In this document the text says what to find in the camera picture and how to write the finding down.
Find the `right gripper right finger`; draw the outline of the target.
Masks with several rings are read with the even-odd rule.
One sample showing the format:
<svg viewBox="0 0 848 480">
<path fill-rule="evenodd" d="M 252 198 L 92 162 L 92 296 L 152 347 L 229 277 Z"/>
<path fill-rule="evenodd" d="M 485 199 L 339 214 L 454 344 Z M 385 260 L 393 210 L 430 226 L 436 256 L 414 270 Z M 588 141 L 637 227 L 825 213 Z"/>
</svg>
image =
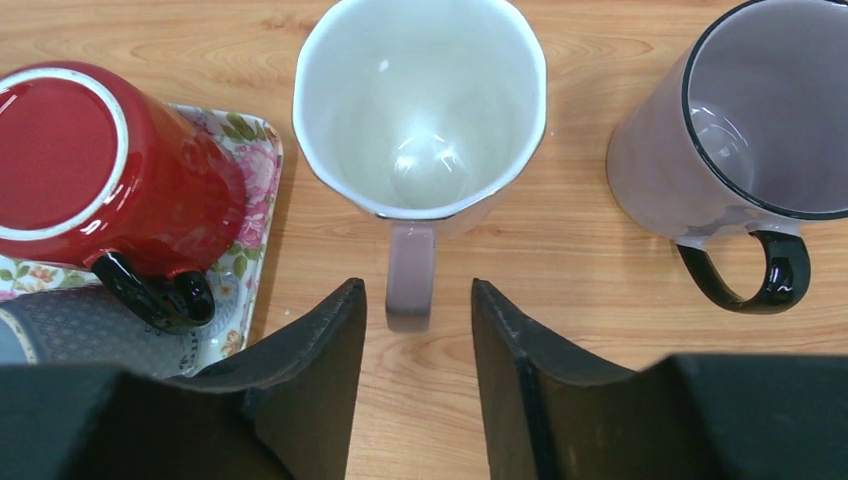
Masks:
<svg viewBox="0 0 848 480">
<path fill-rule="evenodd" d="M 630 370 L 471 287 L 494 479 L 843 479 L 843 355 L 676 353 Z"/>
</svg>

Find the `pink faceted mug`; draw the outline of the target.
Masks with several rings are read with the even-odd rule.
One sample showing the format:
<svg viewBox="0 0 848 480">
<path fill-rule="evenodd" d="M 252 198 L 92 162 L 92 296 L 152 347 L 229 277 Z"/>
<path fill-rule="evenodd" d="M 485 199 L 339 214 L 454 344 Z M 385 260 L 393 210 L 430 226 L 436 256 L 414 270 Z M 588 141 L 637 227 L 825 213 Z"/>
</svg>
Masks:
<svg viewBox="0 0 848 480">
<path fill-rule="evenodd" d="M 428 328 L 438 240 L 494 208 L 546 110 L 542 47 L 508 1 L 341 1 L 316 23 L 292 126 L 315 176 L 390 231 L 391 330 Z"/>
</svg>

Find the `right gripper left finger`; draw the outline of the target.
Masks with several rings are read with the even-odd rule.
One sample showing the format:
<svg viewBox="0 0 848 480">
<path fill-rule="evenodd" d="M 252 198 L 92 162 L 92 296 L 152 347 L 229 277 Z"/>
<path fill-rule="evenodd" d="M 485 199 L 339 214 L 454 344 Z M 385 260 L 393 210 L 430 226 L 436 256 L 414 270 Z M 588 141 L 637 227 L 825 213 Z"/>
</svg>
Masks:
<svg viewBox="0 0 848 480">
<path fill-rule="evenodd" d="M 341 479 L 367 324 L 363 280 L 191 377 L 114 363 L 1 369 L 5 479 Z"/>
</svg>

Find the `mauve mug black handle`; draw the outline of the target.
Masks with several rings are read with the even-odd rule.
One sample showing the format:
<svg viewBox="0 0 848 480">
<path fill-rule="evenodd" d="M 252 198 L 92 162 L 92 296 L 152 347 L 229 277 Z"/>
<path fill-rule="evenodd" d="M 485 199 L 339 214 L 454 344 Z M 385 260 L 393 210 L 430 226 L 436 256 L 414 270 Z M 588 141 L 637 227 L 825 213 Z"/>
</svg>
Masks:
<svg viewBox="0 0 848 480">
<path fill-rule="evenodd" d="M 619 207 L 672 240 L 715 305 L 776 314 L 811 278 L 806 223 L 847 215 L 847 5 L 748 1 L 715 20 L 617 127 L 606 157 Z M 734 292 L 707 243 L 746 233 L 757 292 Z"/>
</svg>

